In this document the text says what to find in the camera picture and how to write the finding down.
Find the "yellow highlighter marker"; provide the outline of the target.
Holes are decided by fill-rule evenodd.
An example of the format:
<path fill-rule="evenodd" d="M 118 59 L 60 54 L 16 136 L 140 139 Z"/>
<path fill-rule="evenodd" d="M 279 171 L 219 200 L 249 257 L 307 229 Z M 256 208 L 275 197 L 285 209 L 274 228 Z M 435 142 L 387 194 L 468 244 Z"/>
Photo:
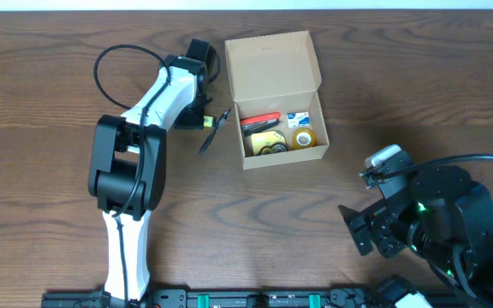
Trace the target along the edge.
<path fill-rule="evenodd" d="M 217 119 L 212 115 L 204 116 L 204 126 L 205 127 L 215 127 L 217 124 Z"/>

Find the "red black stapler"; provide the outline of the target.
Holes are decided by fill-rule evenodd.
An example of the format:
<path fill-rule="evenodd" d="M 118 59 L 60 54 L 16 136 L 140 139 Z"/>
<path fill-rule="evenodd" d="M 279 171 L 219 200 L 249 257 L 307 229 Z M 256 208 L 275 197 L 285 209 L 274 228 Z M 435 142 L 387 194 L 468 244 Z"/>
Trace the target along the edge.
<path fill-rule="evenodd" d="M 269 128 L 276 127 L 280 120 L 279 112 L 256 115 L 240 120 L 241 129 L 245 137 L 254 133 L 261 133 Z"/>

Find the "cream sticky note pad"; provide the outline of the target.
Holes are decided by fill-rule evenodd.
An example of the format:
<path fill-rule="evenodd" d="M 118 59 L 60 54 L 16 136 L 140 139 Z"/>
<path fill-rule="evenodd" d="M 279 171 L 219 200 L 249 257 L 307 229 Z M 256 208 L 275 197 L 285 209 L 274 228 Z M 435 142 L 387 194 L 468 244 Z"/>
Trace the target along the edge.
<path fill-rule="evenodd" d="M 253 133 L 250 139 L 254 155 L 262 155 L 263 151 L 267 149 L 273 151 L 276 145 L 282 145 L 285 151 L 288 149 L 284 134 L 277 130 Z"/>

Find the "correction tape dispenser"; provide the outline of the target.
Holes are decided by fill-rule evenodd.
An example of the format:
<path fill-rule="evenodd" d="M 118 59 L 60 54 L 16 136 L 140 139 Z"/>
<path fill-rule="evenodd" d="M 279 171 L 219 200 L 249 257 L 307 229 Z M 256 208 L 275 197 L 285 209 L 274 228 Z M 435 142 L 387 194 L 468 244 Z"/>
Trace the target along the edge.
<path fill-rule="evenodd" d="M 276 154 L 276 153 L 287 152 L 287 151 L 288 151 L 288 147 L 285 144 L 275 143 L 273 145 L 267 145 L 262 147 L 258 155 L 263 156 L 263 155 Z"/>

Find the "cardboard box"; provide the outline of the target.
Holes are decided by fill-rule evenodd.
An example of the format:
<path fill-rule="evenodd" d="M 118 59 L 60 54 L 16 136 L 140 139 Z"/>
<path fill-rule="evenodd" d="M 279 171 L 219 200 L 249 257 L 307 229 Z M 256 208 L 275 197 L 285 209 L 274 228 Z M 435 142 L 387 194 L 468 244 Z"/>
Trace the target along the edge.
<path fill-rule="evenodd" d="M 330 146 L 318 95 L 322 77 L 311 35 L 308 31 L 280 33 L 225 42 L 231 97 L 238 121 L 268 113 L 281 114 L 279 124 L 265 131 L 284 134 L 287 152 L 254 155 L 250 136 L 239 135 L 243 169 L 321 159 Z M 295 150 L 294 131 L 288 127 L 287 113 L 307 111 L 317 143 Z"/>

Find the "yellow adhesive tape roll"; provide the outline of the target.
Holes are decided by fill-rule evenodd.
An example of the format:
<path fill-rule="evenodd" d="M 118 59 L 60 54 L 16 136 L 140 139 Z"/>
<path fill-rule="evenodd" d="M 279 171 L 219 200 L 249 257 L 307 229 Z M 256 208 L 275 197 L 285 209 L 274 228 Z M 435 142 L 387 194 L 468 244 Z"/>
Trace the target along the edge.
<path fill-rule="evenodd" d="M 301 127 L 294 131 L 292 145 L 295 150 L 311 148 L 316 143 L 316 136 L 310 128 Z"/>

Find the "blue white staples box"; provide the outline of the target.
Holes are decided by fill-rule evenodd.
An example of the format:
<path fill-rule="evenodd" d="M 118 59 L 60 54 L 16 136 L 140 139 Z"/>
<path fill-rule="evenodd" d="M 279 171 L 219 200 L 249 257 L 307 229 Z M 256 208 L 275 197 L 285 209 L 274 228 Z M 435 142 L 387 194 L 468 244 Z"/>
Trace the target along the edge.
<path fill-rule="evenodd" d="M 309 127 L 311 118 L 307 111 L 287 113 L 288 127 Z"/>

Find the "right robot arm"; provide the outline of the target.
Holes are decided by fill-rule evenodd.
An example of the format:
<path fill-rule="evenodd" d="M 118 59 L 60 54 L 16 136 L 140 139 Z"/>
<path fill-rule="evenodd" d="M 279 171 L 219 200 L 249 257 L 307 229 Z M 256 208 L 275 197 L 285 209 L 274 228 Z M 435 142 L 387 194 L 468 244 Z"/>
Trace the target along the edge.
<path fill-rule="evenodd" d="M 468 161 L 493 161 L 493 154 L 414 163 L 398 145 L 387 146 L 359 173 L 382 197 L 339 211 L 360 255 L 377 250 L 392 258 L 409 249 L 463 300 L 493 307 L 493 200 L 460 167 Z"/>

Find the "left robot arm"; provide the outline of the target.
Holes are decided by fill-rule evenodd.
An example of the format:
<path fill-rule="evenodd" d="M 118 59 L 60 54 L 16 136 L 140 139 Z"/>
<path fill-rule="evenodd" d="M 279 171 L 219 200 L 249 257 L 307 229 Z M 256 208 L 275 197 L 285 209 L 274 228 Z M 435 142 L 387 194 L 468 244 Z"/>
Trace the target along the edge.
<path fill-rule="evenodd" d="M 103 307 L 146 304 L 149 222 L 165 186 L 167 135 L 177 122 L 203 116 L 210 101 L 206 87 L 220 67 L 218 55 L 167 56 L 135 105 L 98 120 L 87 189 L 108 235 L 109 269 L 99 295 Z"/>

